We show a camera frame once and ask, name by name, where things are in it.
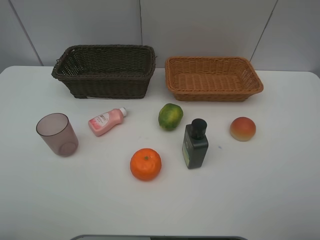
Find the red yellow peach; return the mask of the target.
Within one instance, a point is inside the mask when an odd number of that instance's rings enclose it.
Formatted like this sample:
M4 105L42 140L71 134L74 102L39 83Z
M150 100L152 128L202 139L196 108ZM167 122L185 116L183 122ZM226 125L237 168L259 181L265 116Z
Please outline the red yellow peach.
M230 125L230 135L240 142L247 142L256 134L256 124L248 117L238 117Z

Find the orange tangerine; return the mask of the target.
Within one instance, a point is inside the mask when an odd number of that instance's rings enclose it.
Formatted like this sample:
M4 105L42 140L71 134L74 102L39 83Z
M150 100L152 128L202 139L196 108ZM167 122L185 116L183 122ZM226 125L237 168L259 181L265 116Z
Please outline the orange tangerine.
M160 155L151 148L142 148L136 151L130 160L131 174L141 181L152 181L162 169Z

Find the dark green pump bottle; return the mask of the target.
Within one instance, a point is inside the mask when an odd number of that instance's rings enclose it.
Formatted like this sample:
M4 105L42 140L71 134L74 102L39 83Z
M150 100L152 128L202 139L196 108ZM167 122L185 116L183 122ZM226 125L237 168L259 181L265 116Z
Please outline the dark green pump bottle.
M205 159L209 142L206 137L207 123L201 118L185 126L182 154L188 169L200 168Z

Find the translucent purple plastic cup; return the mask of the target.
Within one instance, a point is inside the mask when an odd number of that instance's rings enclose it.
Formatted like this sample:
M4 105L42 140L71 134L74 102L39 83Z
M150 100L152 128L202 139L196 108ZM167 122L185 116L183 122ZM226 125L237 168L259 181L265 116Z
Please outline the translucent purple plastic cup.
M71 156L79 146L70 120L63 113L51 113L44 116L37 123L36 132L48 147L61 157Z

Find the dark brown wicker basket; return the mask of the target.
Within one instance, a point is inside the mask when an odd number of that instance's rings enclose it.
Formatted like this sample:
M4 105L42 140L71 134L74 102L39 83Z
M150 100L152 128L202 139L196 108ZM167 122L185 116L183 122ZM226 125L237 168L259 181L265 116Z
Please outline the dark brown wicker basket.
M74 45L56 61L52 77L77 99L142 99L156 68L147 45Z

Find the pink lotion bottle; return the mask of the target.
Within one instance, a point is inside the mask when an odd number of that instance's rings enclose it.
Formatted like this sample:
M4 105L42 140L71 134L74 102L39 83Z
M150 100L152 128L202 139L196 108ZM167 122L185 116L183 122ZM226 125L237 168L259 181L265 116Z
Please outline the pink lotion bottle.
M102 113L88 121L88 126L95 136L99 137L121 124L128 112L124 107L114 108L111 111Z

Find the light orange wicker basket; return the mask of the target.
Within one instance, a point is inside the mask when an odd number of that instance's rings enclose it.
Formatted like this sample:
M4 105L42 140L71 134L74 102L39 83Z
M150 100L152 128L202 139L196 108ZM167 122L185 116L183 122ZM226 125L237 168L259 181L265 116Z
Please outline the light orange wicker basket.
M178 101L243 102L264 86L243 57L172 56L165 62L165 83Z

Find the green round fruit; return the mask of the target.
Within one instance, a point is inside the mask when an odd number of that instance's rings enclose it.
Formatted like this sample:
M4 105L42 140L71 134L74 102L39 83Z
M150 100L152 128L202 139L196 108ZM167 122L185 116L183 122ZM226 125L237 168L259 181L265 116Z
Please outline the green round fruit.
M184 112L179 105L167 103L159 111L159 126L166 131L175 130L180 124L183 116Z

